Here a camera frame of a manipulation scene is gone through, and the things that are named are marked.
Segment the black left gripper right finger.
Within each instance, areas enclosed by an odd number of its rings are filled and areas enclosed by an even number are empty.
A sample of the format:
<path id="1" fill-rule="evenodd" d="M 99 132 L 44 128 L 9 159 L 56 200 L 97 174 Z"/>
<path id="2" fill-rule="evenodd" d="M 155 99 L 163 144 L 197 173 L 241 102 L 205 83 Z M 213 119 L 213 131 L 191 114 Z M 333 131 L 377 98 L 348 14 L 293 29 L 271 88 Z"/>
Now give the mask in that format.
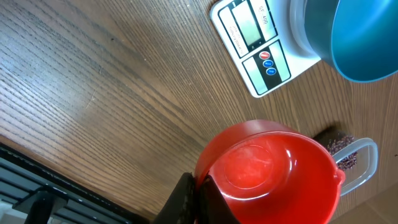
<path id="1" fill-rule="evenodd" d="M 239 224 L 212 176 L 207 175 L 198 192 L 199 224 Z"/>

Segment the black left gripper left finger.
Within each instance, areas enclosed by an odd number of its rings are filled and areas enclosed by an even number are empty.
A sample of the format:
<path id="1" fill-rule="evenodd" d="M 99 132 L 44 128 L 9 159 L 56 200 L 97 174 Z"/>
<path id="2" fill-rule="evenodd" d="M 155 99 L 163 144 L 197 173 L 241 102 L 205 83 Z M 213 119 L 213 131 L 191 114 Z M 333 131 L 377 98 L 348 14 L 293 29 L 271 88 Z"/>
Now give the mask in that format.
<path id="1" fill-rule="evenodd" d="M 194 224 L 194 193 L 195 179 L 191 173 L 185 172 L 152 224 Z"/>

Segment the red measuring scoop blue handle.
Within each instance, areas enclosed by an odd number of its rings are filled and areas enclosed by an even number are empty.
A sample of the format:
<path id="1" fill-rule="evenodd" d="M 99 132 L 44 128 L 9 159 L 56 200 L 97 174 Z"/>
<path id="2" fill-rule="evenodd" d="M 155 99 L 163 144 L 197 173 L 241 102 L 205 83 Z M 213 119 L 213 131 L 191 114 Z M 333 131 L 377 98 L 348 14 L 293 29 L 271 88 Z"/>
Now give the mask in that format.
<path id="1" fill-rule="evenodd" d="M 215 136 L 195 167 L 240 223 L 328 223 L 345 180 L 330 153 L 283 124 L 256 119 Z"/>

